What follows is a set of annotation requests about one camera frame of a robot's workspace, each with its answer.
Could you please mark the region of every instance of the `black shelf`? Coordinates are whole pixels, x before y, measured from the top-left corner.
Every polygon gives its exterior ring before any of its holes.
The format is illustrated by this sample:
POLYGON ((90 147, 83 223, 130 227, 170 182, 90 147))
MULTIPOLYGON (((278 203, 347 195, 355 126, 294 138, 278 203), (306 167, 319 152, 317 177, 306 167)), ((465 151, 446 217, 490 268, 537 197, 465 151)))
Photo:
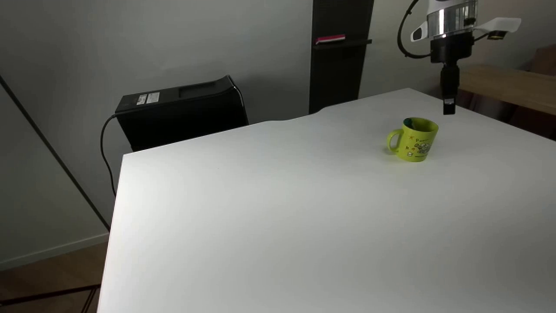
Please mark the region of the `black shelf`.
POLYGON ((373 43, 372 39, 343 40, 343 41, 340 41, 340 42, 320 43, 318 45, 313 45, 312 48, 315 49, 315 50, 340 49, 340 48, 366 46, 366 45, 369 45, 371 43, 373 43))

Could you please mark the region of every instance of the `mug handle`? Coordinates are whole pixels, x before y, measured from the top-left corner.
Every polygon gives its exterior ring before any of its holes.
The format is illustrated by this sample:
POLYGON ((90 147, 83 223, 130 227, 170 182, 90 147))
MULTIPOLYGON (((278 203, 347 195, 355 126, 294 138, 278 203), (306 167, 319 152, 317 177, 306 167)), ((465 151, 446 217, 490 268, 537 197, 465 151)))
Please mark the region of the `mug handle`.
POLYGON ((403 129, 396 129, 394 131, 392 131, 390 134, 388 134, 388 137, 386 138, 386 145, 388 147, 388 149, 390 149, 390 151, 392 151, 393 153, 397 153, 398 152, 398 148, 400 146, 400 137, 401 135, 404 133, 403 129), (398 137, 398 143, 396 143, 396 147, 392 148, 391 146, 391 141, 392 141, 392 137, 394 137, 395 135, 399 135, 398 137))

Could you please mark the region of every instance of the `cartoon print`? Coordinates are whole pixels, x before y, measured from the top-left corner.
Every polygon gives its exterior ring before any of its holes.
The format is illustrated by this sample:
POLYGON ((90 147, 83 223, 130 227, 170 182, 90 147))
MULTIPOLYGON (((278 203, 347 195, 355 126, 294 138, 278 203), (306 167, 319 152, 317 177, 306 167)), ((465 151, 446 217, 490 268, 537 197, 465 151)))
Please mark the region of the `cartoon print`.
POLYGON ((419 149, 419 153, 421 154, 427 154, 430 150, 430 144, 415 144, 415 147, 419 149))

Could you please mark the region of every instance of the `green mug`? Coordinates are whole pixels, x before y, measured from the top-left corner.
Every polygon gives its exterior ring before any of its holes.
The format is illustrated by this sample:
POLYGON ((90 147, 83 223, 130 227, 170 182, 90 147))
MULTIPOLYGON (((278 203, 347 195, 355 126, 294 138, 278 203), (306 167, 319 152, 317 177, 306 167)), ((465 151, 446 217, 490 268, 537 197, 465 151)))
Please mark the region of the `green mug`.
POLYGON ((396 129, 386 138, 388 149, 400 159, 409 162, 422 162, 429 154, 434 137, 438 133, 438 125, 422 118, 407 118, 401 129, 396 129), (398 136, 398 143, 391 146, 392 138, 398 136))

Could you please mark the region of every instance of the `label sticker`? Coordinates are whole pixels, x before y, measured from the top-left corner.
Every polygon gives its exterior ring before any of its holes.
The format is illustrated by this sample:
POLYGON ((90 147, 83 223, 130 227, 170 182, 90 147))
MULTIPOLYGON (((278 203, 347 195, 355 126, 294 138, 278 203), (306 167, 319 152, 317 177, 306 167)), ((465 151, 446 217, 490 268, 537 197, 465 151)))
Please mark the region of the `label sticker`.
POLYGON ((145 104, 145 100, 147 100, 147 95, 140 95, 139 100, 137 100, 137 105, 145 104))
POLYGON ((148 95, 147 103, 154 103, 158 102, 158 97, 160 96, 160 92, 154 92, 148 95))

